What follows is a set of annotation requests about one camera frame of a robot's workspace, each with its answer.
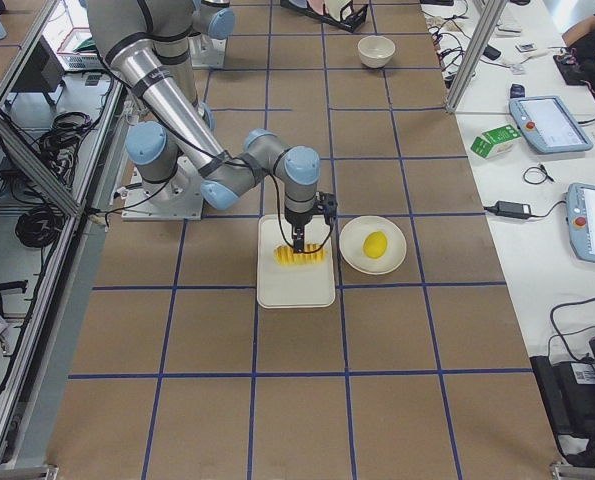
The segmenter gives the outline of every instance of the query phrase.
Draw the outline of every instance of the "tablet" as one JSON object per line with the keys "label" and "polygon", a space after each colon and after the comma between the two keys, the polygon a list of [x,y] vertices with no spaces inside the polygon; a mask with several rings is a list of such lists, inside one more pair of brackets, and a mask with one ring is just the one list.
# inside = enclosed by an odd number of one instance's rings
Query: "tablet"
{"label": "tablet", "polygon": [[539,153],[581,152],[593,148],[593,143],[557,96],[513,98],[509,108],[526,141]]}
{"label": "tablet", "polygon": [[566,195],[568,232],[575,254],[595,262],[595,186],[573,183]]}

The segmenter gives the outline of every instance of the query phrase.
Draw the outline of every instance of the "yellow lemon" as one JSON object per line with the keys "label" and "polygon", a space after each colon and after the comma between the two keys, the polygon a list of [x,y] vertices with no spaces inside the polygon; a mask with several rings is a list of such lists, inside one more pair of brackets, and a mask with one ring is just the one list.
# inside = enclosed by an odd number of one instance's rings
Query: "yellow lemon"
{"label": "yellow lemon", "polygon": [[388,248],[388,238],[384,232],[373,232],[364,240],[364,253],[370,258],[379,258],[386,253]]}

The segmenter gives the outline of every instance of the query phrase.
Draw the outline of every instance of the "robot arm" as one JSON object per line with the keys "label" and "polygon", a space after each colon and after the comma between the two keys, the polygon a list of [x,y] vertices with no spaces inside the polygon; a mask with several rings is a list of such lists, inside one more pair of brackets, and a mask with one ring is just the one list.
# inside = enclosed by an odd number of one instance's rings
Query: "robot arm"
{"label": "robot arm", "polygon": [[177,178],[177,148],[203,178],[201,193],[226,209],[272,174],[284,183],[285,217],[292,226],[293,249],[304,249],[304,228],[323,213],[331,225],[336,204],[319,194],[320,160],[307,147],[291,148],[274,134],[255,130],[235,156],[214,137],[198,110],[187,37],[206,33],[226,38],[234,26],[227,0],[88,0],[91,33],[100,55],[121,72],[162,126],[140,124],[131,130],[131,158],[145,182],[183,183]]}

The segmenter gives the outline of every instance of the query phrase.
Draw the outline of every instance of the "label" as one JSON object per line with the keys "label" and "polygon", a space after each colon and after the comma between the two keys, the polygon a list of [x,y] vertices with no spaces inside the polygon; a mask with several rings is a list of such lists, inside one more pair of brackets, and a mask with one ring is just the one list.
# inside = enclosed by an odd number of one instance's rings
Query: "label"
{"label": "label", "polygon": [[573,363],[571,367],[579,385],[595,385],[595,366],[586,363]]}

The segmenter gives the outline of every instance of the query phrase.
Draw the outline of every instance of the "yellow corn cob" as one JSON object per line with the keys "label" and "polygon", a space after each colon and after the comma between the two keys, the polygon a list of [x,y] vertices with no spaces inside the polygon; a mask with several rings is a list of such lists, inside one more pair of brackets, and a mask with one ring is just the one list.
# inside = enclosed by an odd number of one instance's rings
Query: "yellow corn cob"
{"label": "yellow corn cob", "polygon": [[[307,243],[304,251],[312,252],[319,248],[316,243]],[[288,245],[280,245],[274,251],[274,257],[280,265],[313,265],[324,261],[325,251],[322,248],[316,253],[294,253]]]}

